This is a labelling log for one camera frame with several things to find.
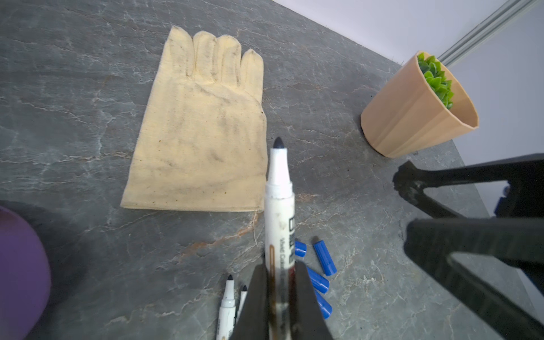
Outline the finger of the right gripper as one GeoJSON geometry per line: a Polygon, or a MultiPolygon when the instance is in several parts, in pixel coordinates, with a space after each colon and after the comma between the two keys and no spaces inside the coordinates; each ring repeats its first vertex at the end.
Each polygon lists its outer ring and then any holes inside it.
{"type": "Polygon", "coordinates": [[[543,276],[541,218],[439,218],[407,226],[406,255],[505,339],[542,339],[543,324],[453,259],[492,256],[543,276]]]}
{"type": "Polygon", "coordinates": [[[460,218],[461,214],[428,197],[426,188],[496,181],[507,181],[509,185],[494,211],[498,218],[543,217],[542,154],[438,171],[418,169],[408,161],[393,177],[399,195],[432,218],[460,218]]]}

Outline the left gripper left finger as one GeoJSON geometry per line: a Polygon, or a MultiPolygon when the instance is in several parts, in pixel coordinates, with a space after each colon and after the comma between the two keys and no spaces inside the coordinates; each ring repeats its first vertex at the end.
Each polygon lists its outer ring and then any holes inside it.
{"type": "Polygon", "coordinates": [[[233,330],[232,340],[269,339],[269,293],[267,270],[255,267],[242,313],[233,330]]]}

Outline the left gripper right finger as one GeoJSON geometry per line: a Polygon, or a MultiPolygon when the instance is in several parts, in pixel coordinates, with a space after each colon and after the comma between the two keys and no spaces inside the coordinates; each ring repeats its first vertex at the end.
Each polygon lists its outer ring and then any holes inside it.
{"type": "Polygon", "coordinates": [[[295,262],[294,266],[293,339],[333,339],[303,262],[295,262]]]}

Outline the white marker pen two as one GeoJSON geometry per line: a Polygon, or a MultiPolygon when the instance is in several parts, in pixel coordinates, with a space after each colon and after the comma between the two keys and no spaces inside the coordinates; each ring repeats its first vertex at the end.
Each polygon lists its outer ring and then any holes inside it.
{"type": "Polygon", "coordinates": [[[221,300],[218,327],[216,332],[217,340],[229,340],[235,327],[236,300],[235,281],[232,275],[228,276],[225,283],[225,292],[221,300]]]}

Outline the blue pen cap one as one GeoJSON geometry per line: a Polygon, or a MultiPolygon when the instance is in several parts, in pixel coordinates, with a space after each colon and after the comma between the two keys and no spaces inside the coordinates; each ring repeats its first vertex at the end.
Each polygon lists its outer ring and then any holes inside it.
{"type": "Polygon", "coordinates": [[[317,255],[318,261],[320,262],[325,276],[333,276],[336,274],[337,268],[325,241],[320,238],[314,238],[313,249],[317,255]]]}

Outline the blue pen cap two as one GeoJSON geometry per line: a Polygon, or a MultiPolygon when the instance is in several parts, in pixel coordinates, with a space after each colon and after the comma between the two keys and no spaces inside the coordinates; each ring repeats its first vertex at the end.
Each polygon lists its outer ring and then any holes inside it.
{"type": "Polygon", "coordinates": [[[300,241],[295,241],[295,255],[304,258],[307,253],[307,245],[300,241]]]}

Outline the white marker pen one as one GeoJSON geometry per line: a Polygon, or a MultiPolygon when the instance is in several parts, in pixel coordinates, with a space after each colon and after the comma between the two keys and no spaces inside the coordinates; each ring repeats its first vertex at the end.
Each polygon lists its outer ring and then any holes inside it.
{"type": "Polygon", "coordinates": [[[292,338],[289,302],[295,263],[294,217],[295,196],[288,170],[288,149],[277,137],[270,150],[264,201],[271,339],[292,338]]]}

